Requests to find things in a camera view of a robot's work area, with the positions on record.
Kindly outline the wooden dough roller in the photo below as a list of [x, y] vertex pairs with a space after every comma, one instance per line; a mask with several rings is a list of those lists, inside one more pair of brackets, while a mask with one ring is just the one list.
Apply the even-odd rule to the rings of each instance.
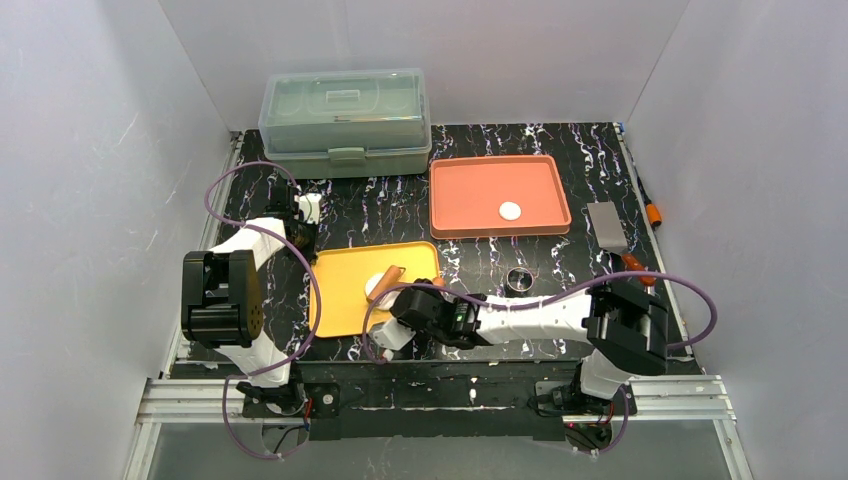
[[382, 281], [380, 282], [380, 284], [375, 289], [376, 297], [374, 298], [374, 300], [372, 302], [368, 302], [367, 300], [366, 301], [369, 304], [373, 304], [376, 301], [378, 295], [382, 294], [384, 291], [388, 290], [390, 287], [399, 284], [401, 282], [401, 279], [402, 279], [403, 275], [405, 274], [405, 272], [406, 272], [405, 267], [401, 267], [401, 266], [397, 266], [397, 265], [391, 265], [385, 272], [383, 272], [384, 277], [383, 277]]

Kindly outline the white dough ball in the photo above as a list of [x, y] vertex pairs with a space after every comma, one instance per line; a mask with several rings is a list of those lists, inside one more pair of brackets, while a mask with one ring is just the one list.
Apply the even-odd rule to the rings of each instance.
[[365, 294], [366, 294], [366, 300], [368, 302], [372, 302], [374, 300], [374, 298], [376, 297], [375, 289], [380, 284], [383, 277], [384, 277], [383, 273], [375, 273], [367, 280], [367, 282], [365, 284], [364, 291], [365, 291]]

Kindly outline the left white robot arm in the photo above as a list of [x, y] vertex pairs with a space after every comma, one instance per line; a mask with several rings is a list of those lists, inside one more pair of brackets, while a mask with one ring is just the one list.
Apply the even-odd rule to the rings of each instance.
[[291, 361], [264, 331], [259, 271], [281, 251], [305, 268], [315, 262], [322, 202], [319, 193], [283, 186], [262, 216], [183, 259], [183, 336], [226, 356], [254, 387], [282, 387], [291, 376]]

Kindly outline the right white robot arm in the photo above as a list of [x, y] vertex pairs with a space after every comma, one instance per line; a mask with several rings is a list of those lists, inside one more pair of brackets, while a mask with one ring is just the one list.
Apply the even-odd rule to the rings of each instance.
[[584, 396], [614, 397], [633, 377], [667, 371], [668, 308], [650, 290], [626, 281], [603, 282], [573, 294], [505, 298], [456, 296], [431, 284], [410, 284], [378, 304], [388, 320], [369, 329], [387, 351], [416, 335], [470, 350], [518, 340], [570, 340], [592, 346], [572, 383]]

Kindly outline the yellow plastic tray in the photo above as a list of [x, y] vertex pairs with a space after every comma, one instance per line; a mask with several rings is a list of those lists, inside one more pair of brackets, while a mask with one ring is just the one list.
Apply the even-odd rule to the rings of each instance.
[[365, 284], [375, 273], [385, 272], [391, 265], [406, 268], [400, 283], [439, 277], [439, 253], [426, 241], [371, 245], [325, 250], [317, 254], [313, 273], [321, 298], [310, 294], [309, 326], [315, 326], [321, 314], [316, 336], [334, 338], [358, 336], [369, 306]]

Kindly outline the green plastic storage box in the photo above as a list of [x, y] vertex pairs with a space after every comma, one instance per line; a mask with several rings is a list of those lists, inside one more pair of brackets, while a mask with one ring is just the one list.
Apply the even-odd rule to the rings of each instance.
[[432, 148], [417, 68], [274, 75], [258, 128], [265, 157], [297, 179], [420, 175]]

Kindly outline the flat round white wrapper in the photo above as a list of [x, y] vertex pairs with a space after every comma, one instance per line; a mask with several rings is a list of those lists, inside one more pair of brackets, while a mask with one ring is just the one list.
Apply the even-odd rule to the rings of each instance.
[[498, 208], [499, 216], [505, 221], [516, 221], [522, 215], [521, 207], [512, 201], [503, 202]]

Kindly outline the orange-red plastic tray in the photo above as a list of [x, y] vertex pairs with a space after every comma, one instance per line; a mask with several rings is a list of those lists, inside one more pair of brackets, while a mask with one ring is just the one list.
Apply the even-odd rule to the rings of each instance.
[[[506, 201], [516, 221], [498, 214]], [[429, 168], [430, 232], [438, 240], [548, 236], [569, 232], [572, 215], [555, 159], [549, 155], [449, 158]]]

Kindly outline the orange black screwdriver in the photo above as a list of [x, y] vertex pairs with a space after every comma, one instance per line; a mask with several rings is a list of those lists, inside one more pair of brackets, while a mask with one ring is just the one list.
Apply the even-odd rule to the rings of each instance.
[[656, 231], [663, 224], [662, 214], [661, 214], [660, 210], [658, 209], [658, 207], [656, 206], [656, 204], [653, 202], [652, 198], [650, 197], [648, 190], [644, 186], [644, 183], [642, 181], [641, 175], [639, 174], [636, 162], [634, 160], [632, 160], [631, 163], [632, 163], [632, 167], [633, 167], [634, 176], [635, 176], [635, 179], [636, 179], [636, 185], [638, 187], [639, 193], [642, 197], [642, 201], [643, 201], [643, 204], [644, 204], [645, 213], [646, 213], [648, 223], [649, 223], [651, 229]]

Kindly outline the aluminium front frame rail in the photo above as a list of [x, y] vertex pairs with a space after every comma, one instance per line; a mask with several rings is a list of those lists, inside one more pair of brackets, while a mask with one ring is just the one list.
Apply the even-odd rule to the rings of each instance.
[[434, 375], [319, 397], [308, 431], [273, 444], [289, 418], [247, 418], [217, 379], [154, 380], [144, 393], [128, 479], [748, 479], [752, 472], [717, 376], [635, 379], [618, 440], [591, 454], [581, 416], [542, 418], [515, 377]]

